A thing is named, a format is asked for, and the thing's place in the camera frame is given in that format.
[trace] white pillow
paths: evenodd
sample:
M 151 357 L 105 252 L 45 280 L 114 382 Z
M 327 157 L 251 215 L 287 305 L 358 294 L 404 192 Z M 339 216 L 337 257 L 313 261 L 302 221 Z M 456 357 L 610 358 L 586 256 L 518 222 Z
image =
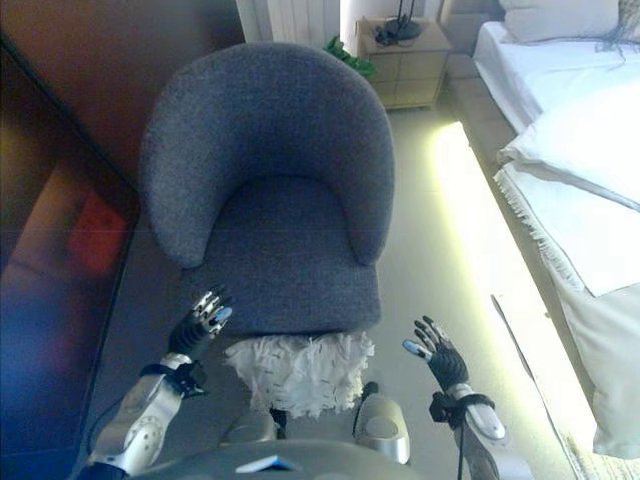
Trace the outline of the white pillow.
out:
M 507 29 L 523 43 L 599 37 L 618 24 L 618 0 L 500 0 Z

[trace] white fringe cloth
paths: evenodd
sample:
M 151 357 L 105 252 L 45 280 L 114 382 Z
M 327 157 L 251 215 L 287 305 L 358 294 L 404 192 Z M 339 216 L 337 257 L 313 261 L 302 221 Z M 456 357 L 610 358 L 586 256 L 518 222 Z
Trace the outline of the white fringe cloth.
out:
M 364 332 L 275 335 L 243 340 L 225 353 L 226 363 L 251 390 L 252 409 L 317 418 L 325 409 L 353 408 L 374 345 Z

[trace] white towel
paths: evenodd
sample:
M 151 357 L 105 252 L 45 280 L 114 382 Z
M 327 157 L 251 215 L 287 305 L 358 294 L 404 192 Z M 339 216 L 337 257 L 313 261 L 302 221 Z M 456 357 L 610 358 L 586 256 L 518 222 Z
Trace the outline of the white towel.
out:
M 367 335 L 318 338 L 275 335 L 243 340 L 225 351 L 226 363 L 251 390 L 251 408 L 317 418 L 322 410 L 352 408 L 374 346 Z
M 510 163 L 495 180 L 570 285 L 593 296 L 640 282 L 640 213 Z

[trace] black strap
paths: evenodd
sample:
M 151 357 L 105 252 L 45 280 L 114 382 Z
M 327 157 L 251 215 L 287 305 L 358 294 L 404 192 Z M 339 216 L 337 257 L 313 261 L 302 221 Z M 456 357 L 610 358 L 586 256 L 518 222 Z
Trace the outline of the black strap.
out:
M 207 375 L 200 362 L 183 363 L 176 370 L 166 365 L 153 363 L 142 369 L 140 376 L 144 375 L 165 375 L 167 381 L 181 392 L 184 398 L 207 394 L 202 388 L 204 382 L 207 381 Z
M 436 392 L 433 394 L 433 401 L 429 407 L 429 413 L 434 422 L 446 422 L 455 430 L 462 425 L 467 407 L 479 403 L 489 405 L 491 408 L 495 408 L 496 406 L 489 397 L 481 393 L 472 393 L 471 395 L 462 397 L 460 400 L 456 400 L 451 395 Z

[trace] cable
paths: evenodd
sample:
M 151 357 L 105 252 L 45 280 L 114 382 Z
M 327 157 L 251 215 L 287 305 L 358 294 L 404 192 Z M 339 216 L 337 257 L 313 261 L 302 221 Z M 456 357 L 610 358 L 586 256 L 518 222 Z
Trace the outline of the cable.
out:
M 115 402 L 113 402 L 111 405 L 109 405 L 107 408 L 104 409 L 104 411 L 98 415 L 98 418 L 96 418 L 93 423 L 91 424 L 91 428 L 89 428 L 89 432 L 87 433 L 87 455 L 91 455 L 91 452 L 93 452 L 93 435 L 96 433 L 96 427 L 98 426 L 98 423 L 100 423 L 100 421 L 111 411 L 113 410 L 124 398 L 124 395 L 120 398 L 118 398 Z
M 462 450 L 464 449 L 464 420 L 460 424 L 460 453 L 458 453 L 458 480 L 462 480 Z

